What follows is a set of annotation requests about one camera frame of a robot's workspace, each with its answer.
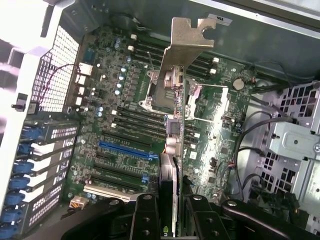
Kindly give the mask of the round coin cell battery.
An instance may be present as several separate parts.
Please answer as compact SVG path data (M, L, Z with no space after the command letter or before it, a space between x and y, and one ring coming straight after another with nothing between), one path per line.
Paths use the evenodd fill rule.
M232 87L236 91L241 91L245 87L245 82L241 77L238 77L232 82Z

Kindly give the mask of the blue expansion slot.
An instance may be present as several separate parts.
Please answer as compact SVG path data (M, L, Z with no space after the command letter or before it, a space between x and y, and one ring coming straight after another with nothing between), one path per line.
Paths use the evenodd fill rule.
M132 149L132 148L129 148L126 146L120 146L120 145L117 145L114 143L101 141L101 140L99 141L98 146L101 148L109 149L109 150L116 151L116 152L119 152L122 154L142 158L142 159L145 159L148 161L152 161L152 160L159 158L157 154L143 152L143 151Z

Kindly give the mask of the black case lock tab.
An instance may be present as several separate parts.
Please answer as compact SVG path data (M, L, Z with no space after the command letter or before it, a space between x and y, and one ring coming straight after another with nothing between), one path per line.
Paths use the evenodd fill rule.
M11 105L12 109L15 109L17 112L24 112L26 109L28 95L24 93L18 93L16 103Z

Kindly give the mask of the black open PC case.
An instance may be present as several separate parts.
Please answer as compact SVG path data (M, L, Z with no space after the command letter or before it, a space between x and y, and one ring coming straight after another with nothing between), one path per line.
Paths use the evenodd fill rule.
M165 150L158 154L156 181L148 183L146 191L129 193L129 202L142 194L155 196L160 240L198 240L185 225L189 219L185 198L192 195L217 206L239 200L300 227L245 200L245 183L256 174L245 175L239 158L264 155L244 142L248 134L271 123L295 122L258 95L320 81L320 0L0 0L0 216L7 210L22 211L17 221L0 221L0 227L17 226L14 235L0 240L44 240L48 227L111 198L95 202L87 198L83 209L69 207L74 197L64 198L82 132L79 110L91 95L89 78L97 67L84 62L84 39L110 29L146 35L169 47L173 18L190 19L193 28L199 19L214 20L215 28L203 32L205 39L214 41L213 48L202 53L212 52L254 72L243 132L219 202L195 193L183 173L181 236L173 237L172 228L164 226L172 220L173 197L172 182L161 181L160 176ZM28 95L24 112L11 108L18 93ZM23 140L23 127L42 128L43 139ZM33 154L17 156L19 144L25 143L34 148ZM14 173L17 162L33 163L32 172ZM10 179L18 177L30 179L27 187L9 189ZM22 193L25 198L6 206L8 193Z

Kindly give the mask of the black long expansion slot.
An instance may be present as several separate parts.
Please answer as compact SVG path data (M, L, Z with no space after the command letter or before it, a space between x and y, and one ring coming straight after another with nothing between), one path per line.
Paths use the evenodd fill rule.
M128 190L133 190L133 191L140 191L142 188L134 183L130 183L130 182L125 182L123 180L118 180L112 177L107 177L107 176L103 176L103 175L98 175L98 174L92 174L90 177L91 180L93 181L98 181L98 182L102 182L111 186L117 186L117 187L122 187Z
M110 137L110 138L114 138L114 139L119 139L122 141L126 141L126 142L130 142L130 143L135 143L137 145L141 145L147 148L151 148L152 147L152 143L151 142L147 142L147 141L143 141L143 140L139 140L130 136L121 136L121 135L117 135L111 132L107 132L107 131L102 131L101 134L105 137Z

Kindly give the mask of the CPU socket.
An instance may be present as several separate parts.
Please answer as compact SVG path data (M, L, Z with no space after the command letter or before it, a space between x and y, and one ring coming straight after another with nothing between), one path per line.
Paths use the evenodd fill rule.
M147 71L149 83L144 99L138 102L142 109L155 114L179 115L185 113L186 80L182 69L175 67L159 77L158 70Z

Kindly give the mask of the blue slot cover clip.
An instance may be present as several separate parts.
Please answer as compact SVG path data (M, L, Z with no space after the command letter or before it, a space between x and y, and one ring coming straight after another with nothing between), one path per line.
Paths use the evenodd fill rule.
M13 165L12 171L17 174L29 174L32 172L33 168L34 164L32 162L20 161Z
M25 199L25 195L20 192L8 193L4 200L5 206L19 205Z
M21 143L17 147L17 156L30 156L34 152L34 148L30 143Z
M16 225L3 225L0 226L0 238L9 238L14 235L18 227Z
M30 179L28 177L15 177L11 178L8 184L10 190L25 189L29 184Z
M20 219L22 211L20 209L9 209L4 211L0 216L0 222L11 223Z
M23 140L42 140L43 129L40 127L24 126L21 131L21 138Z

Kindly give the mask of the white orange power connector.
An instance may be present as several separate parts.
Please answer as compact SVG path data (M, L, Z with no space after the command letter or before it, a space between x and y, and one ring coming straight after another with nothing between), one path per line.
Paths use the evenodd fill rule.
M89 200L85 197L81 196L74 196L73 199L70 200L69 207L70 208L81 208L83 209L87 204Z

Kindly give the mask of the silver perforated drive cage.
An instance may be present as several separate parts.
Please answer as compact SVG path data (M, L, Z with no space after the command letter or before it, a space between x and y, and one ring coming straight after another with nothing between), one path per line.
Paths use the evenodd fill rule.
M270 123L244 139L264 153L239 157L244 175L255 173L244 198L320 237L320 80L258 98L294 122Z

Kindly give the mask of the black slot with blue latch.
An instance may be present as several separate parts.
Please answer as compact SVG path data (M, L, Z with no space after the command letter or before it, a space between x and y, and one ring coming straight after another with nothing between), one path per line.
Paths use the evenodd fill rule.
M113 167L113 166L107 166L107 165L104 165L102 163L96 163L96 162L93 164L93 167L95 169L97 169L97 170L103 170L103 171L106 171L106 172L109 172L109 173L118 174L118 175L124 175L124 176L128 176L128 177L131 177L131 178L135 178L135 179L141 180L141 182L143 184L147 184L149 182L149 180L150 180L148 174L146 174L146 173L143 173L143 174L135 173L135 172L132 172L132 171L116 168L116 167Z

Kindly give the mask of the green motherboard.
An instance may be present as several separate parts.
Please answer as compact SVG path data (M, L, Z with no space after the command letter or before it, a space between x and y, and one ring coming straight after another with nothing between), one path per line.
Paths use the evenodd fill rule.
M171 114L148 112L138 102L146 96L150 80L147 71L152 71L147 51L154 69L158 70L168 43L144 34L104 28L88 35L83 45L84 62L96 64L96 68L89 78L91 95L78 111L81 134L71 159L64 198L81 196L91 203L100 200L102 196L84 192L87 184L128 194L145 192L147 185L157 180L157 159L147 160L102 148L99 141L156 155L166 150L165 118ZM254 72L244 64L208 51L186 73L183 174L195 193L218 203L228 185L235 144L243 132ZM243 79L242 90L233 89L236 78ZM146 141L152 147L104 136L102 131ZM98 159L96 153L112 155L112 160ZM95 169L94 163L148 174L149 182ZM141 190L94 181L92 174L136 184Z

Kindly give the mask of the white expansion slot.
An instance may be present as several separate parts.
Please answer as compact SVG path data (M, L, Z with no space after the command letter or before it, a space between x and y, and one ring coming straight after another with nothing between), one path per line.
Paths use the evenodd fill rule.
M109 189L109 188L105 188L105 187L97 186L93 184L86 184L83 188L83 191L85 193L94 194L100 197L118 198L118 199L121 199L123 202L129 202L132 196L131 194L128 194L119 190Z

